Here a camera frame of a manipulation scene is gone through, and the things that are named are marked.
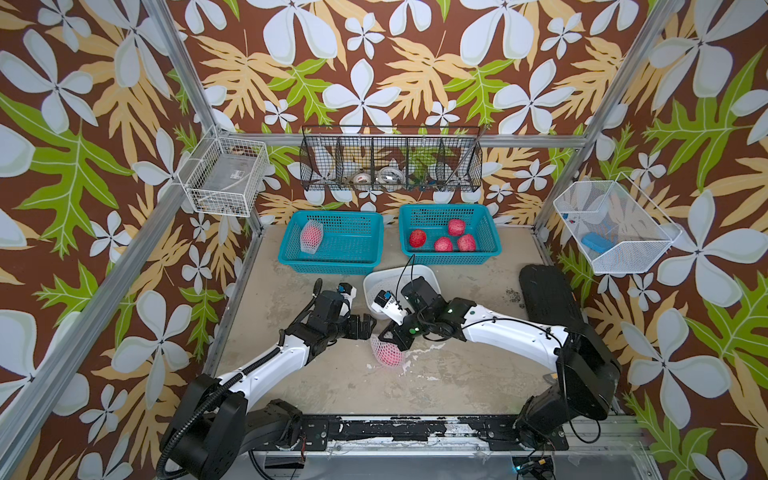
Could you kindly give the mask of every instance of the stained floor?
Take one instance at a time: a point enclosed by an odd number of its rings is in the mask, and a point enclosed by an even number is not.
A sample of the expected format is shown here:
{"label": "stained floor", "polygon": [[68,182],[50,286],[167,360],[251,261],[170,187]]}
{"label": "stained floor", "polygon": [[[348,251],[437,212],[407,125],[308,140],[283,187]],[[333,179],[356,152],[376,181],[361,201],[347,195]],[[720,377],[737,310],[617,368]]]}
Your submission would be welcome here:
{"label": "stained floor", "polygon": [[[306,305],[318,275],[296,273],[277,261],[284,226],[271,226],[261,243],[218,373],[242,366],[278,339]],[[525,228],[501,228],[502,254],[483,265],[437,265],[442,295],[475,302],[525,319],[518,275],[541,257]],[[406,264],[397,227],[385,229],[377,270]],[[353,313],[368,313],[363,276],[321,275],[323,289],[340,281],[356,286]],[[376,332],[386,325],[380,321]],[[308,366],[280,382],[257,406],[280,398],[305,413],[336,414],[504,414],[516,413],[528,397],[547,389],[548,370],[530,359],[477,343],[417,339],[403,367],[380,366],[366,341],[341,339]]]}

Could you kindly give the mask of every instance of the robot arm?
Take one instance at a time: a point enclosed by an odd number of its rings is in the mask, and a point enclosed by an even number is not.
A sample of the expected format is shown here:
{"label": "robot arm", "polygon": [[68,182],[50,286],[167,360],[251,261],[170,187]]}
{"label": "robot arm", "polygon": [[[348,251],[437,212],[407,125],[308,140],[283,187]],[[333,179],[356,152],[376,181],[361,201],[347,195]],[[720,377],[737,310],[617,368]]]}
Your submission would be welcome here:
{"label": "robot arm", "polygon": [[[161,439],[160,480],[187,473],[217,480],[240,453],[264,443],[285,448],[296,444],[301,411],[281,400],[259,411],[249,413],[250,409],[280,380],[338,339],[368,339],[376,326],[370,315],[350,314],[355,287],[340,283],[336,290],[321,292],[322,285],[318,279],[312,300],[280,330],[280,340],[271,349],[217,379],[203,374],[190,383]],[[167,472],[169,459],[183,468]]]}
{"label": "robot arm", "polygon": [[401,351],[405,351],[410,349],[417,336],[434,333],[497,346],[528,357],[552,372],[558,371],[556,352],[568,338],[565,327],[516,319],[469,300],[454,299],[447,303],[423,277],[406,284],[402,292],[416,313],[403,309],[391,292],[381,291],[374,300],[373,311],[384,313],[392,319],[379,335],[381,341],[394,343]]}
{"label": "robot arm", "polygon": [[[218,480],[235,458],[251,449],[298,444],[301,411],[282,400],[249,412],[260,397],[338,339],[368,339],[376,321],[350,315],[356,290],[341,283],[320,292],[283,331],[280,340],[247,365],[215,379],[201,375],[184,393],[161,439],[159,480],[187,473],[199,480]],[[400,350],[414,338],[434,334],[443,339],[487,343],[521,354],[558,373],[558,384],[523,406],[510,426],[519,442],[536,449],[547,435],[577,415],[605,419],[621,368],[597,333],[586,324],[548,326],[493,312],[471,300],[446,302],[423,277],[406,284],[402,295],[413,308],[403,309],[391,292],[380,292],[372,306],[392,322],[379,335]],[[169,459],[183,468],[167,472]]]}
{"label": "robot arm", "polygon": [[526,356],[558,374],[558,384],[523,406],[515,430],[536,448],[550,432],[576,416],[603,420],[621,375],[621,367],[602,339],[586,323],[549,326],[502,315],[471,300],[446,302],[423,277],[401,290],[413,311],[403,309],[391,293],[381,292],[373,309],[392,322],[379,340],[403,351],[414,338],[433,334],[464,342],[487,343]]}

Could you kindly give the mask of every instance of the black rubber mat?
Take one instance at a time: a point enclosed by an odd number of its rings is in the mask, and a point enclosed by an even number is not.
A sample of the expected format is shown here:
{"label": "black rubber mat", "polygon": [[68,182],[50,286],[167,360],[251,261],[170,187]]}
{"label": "black rubber mat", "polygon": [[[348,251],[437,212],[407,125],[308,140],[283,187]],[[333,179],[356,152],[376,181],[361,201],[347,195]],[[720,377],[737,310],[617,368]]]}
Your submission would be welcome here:
{"label": "black rubber mat", "polygon": [[563,326],[584,322],[571,285],[556,266],[524,266],[520,287],[532,322]]}

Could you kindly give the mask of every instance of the white wire mesh shelf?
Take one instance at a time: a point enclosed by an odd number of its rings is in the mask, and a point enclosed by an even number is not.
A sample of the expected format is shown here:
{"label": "white wire mesh shelf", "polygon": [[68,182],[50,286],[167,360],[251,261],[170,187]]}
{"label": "white wire mesh shelf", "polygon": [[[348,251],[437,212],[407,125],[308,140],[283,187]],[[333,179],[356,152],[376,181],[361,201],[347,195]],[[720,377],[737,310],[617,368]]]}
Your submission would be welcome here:
{"label": "white wire mesh shelf", "polygon": [[620,180],[574,182],[554,201],[596,274],[645,273],[682,231],[645,192]]}
{"label": "white wire mesh shelf", "polygon": [[269,159],[260,141],[219,137],[196,161],[184,191],[196,212],[204,214],[250,216]]}

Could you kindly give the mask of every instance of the teal plastic basket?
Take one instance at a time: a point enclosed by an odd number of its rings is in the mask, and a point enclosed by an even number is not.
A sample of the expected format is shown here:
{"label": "teal plastic basket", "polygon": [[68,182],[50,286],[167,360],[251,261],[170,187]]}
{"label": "teal plastic basket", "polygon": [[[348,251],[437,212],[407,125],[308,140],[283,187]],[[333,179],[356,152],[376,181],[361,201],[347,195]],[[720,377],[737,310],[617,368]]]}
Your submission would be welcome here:
{"label": "teal plastic basket", "polygon": [[[470,233],[475,238],[477,251],[458,251],[458,237],[448,235],[448,221],[454,218],[464,220],[464,234]],[[409,257],[415,253],[415,263],[422,265],[479,265],[502,252],[502,242],[498,239],[491,212],[483,205],[403,205],[399,223],[402,252]],[[424,230],[427,241],[423,247],[413,248],[408,238],[417,229]],[[435,252],[435,240],[440,237],[451,239],[453,252]]]}
{"label": "teal plastic basket", "polygon": [[[323,242],[312,255],[300,249],[301,229],[310,220],[323,224]],[[277,259],[298,273],[368,275],[384,248],[384,219],[372,212],[300,210],[288,223]]]}

